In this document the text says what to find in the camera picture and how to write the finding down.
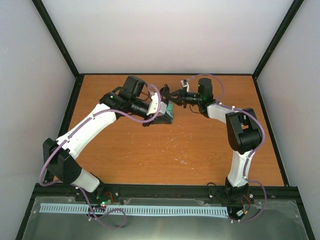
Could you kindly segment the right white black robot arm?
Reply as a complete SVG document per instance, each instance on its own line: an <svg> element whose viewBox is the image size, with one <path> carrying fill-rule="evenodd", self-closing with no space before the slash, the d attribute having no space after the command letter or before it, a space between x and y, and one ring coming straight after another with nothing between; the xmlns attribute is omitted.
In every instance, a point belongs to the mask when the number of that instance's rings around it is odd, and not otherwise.
<svg viewBox="0 0 320 240"><path fill-rule="evenodd" d="M198 106L206 118L226 124L228 143L233 151L230 172L225 179L224 197L232 203L248 192L248 174L252 158L265 142L265 131L252 108L236 108L222 104L214 98L212 80L200 78L197 92L190 92L189 81L181 81L181 89L171 92L165 85L161 94L172 103Z"/></svg>

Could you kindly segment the black aviator sunglasses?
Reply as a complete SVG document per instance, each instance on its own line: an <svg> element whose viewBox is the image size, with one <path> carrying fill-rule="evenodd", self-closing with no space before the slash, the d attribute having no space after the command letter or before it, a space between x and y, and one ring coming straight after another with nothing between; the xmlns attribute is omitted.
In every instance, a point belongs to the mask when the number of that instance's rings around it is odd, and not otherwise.
<svg viewBox="0 0 320 240"><path fill-rule="evenodd" d="M170 88L169 88L169 86L167 84L165 84L160 89L161 100L164 101L165 99L167 99L169 94L170 94Z"/></svg>

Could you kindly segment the grey-green glasses case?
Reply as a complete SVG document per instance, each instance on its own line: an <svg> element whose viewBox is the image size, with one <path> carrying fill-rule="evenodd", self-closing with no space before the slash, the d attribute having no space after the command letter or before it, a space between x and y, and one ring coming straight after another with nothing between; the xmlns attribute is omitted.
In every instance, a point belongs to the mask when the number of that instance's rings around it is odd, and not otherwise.
<svg viewBox="0 0 320 240"><path fill-rule="evenodd" d="M173 103L171 101L168 102L167 108L166 108L166 118L170 121L170 123L173 122L174 115L173 115Z"/></svg>

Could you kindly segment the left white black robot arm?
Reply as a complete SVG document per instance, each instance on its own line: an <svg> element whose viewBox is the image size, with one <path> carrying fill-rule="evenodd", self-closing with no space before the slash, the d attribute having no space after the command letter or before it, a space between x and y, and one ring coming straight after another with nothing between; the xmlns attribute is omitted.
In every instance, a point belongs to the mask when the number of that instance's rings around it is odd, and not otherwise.
<svg viewBox="0 0 320 240"><path fill-rule="evenodd" d="M128 76L123 86L106 93L74 128L56 140L48 138L44 141L44 165L38 178L40 185L47 187L55 182L72 185L86 191L92 201L101 200L104 195L101 180L83 169L76 159L90 141L120 117L127 117L147 126L166 116L167 89L167 86L158 89L136 76ZM45 171L57 178L55 182L43 181Z"/></svg>

